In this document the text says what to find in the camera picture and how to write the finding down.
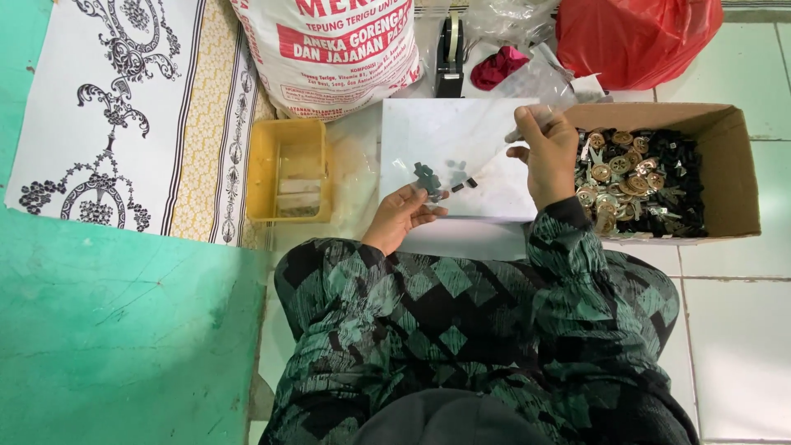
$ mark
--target person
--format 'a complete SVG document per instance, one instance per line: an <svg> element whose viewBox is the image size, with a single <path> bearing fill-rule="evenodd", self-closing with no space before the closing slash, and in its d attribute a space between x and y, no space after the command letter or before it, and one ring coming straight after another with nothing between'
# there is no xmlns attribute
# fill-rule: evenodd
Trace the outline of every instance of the person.
<svg viewBox="0 0 791 445"><path fill-rule="evenodd" d="M447 213L410 186L361 242L313 239L283 257L274 284L297 345L260 444L698 442L657 365L675 286L602 249L575 196L566 118L542 132L528 107L514 117L529 148L507 154L527 163L539 209L524 260L396 252Z"/></svg>

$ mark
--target sleeve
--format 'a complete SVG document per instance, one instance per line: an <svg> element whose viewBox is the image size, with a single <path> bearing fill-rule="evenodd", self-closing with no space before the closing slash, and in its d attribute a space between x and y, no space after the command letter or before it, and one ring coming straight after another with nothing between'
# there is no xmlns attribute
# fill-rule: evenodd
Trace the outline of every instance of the sleeve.
<svg viewBox="0 0 791 445"><path fill-rule="evenodd" d="M388 380L390 341L377 317L396 304L392 267L380 251L356 242L315 244L324 249L320 265L299 284L289 284L288 276L275 284L280 299L286 296L297 308L286 316L292 329L300 325L301 335L275 392L262 445L350 443ZM289 261L306 259L290 255Z"/></svg>
<svg viewBox="0 0 791 445"><path fill-rule="evenodd" d="M539 365L558 413L586 443L697 443L577 198L543 209L527 243L544 282L531 308Z"/></svg>

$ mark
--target red plastic bag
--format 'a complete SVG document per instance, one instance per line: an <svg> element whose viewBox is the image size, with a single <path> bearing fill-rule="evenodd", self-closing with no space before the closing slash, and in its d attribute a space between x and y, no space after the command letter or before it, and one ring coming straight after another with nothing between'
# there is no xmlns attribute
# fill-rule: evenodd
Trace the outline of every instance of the red plastic bag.
<svg viewBox="0 0 791 445"><path fill-rule="evenodd" d="M558 59L604 89L650 89L679 77L722 25L720 0L563 0Z"/></svg>

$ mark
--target green and black patterned clothing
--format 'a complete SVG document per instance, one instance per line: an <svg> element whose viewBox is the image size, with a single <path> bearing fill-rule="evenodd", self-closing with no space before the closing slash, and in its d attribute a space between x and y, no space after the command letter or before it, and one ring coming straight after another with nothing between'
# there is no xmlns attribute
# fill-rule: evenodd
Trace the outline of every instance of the green and black patterned clothing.
<svg viewBox="0 0 791 445"><path fill-rule="evenodd" d="M523 261L314 239L282 259L275 289L297 346L261 444L351 443L432 388L496 397L553 443L698 442L657 365L676 288L602 250L576 198L538 214Z"/></svg>

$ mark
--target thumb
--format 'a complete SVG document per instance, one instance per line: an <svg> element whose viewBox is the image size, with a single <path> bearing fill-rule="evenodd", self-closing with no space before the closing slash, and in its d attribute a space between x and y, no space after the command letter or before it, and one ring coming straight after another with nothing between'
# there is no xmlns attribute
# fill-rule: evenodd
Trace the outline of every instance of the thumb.
<svg viewBox="0 0 791 445"><path fill-rule="evenodd" d="M411 215L414 211L418 210L423 203L426 202L426 198L429 196L429 193L426 191L425 188L419 189L414 195L410 196L409 199L403 204L403 211L409 212Z"/></svg>
<svg viewBox="0 0 791 445"><path fill-rule="evenodd" d="M531 148L539 145L541 141L546 140L543 133L541 133L541 128L536 123L536 119L533 117L532 113L530 113L530 108L517 108L513 112L513 119L517 122L517 127L524 141L528 143Z"/></svg>

